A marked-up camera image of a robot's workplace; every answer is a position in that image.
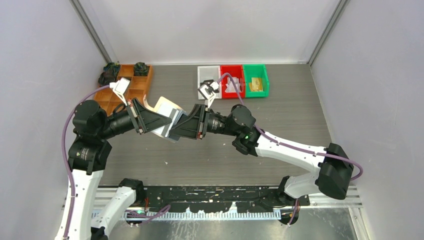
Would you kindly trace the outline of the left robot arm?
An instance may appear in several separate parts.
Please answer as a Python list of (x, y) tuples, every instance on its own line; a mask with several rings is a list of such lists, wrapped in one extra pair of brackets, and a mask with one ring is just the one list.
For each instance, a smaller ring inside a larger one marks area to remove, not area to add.
[(146, 109), (136, 98), (126, 110), (110, 116), (95, 100), (76, 106), (72, 119), (76, 138), (64, 155), (69, 189), (57, 240), (106, 240), (128, 207), (148, 204), (143, 182), (125, 178), (115, 196), (92, 219), (98, 186), (112, 150), (108, 140), (131, 130), (148, 133), (171, 122), (171, 118)]

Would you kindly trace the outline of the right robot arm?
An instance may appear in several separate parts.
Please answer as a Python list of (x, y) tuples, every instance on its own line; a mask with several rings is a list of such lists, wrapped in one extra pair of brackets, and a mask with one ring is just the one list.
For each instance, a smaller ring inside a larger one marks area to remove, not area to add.
[(227, 116), (196, 104), (169, 133), (188, 139), (201, 139), (206, 133), (234, 136), (232, 145), (243, 155), (277, 159), (306, 170), (306, 174), (281, 180), (277, 198), (286, 206), (316, 193), (344, 200), (354, 171), (354, 164), (340, 145), (312, 146), (275, 136), (257, 127), (251, 111), (242, 104), (234, 105)]

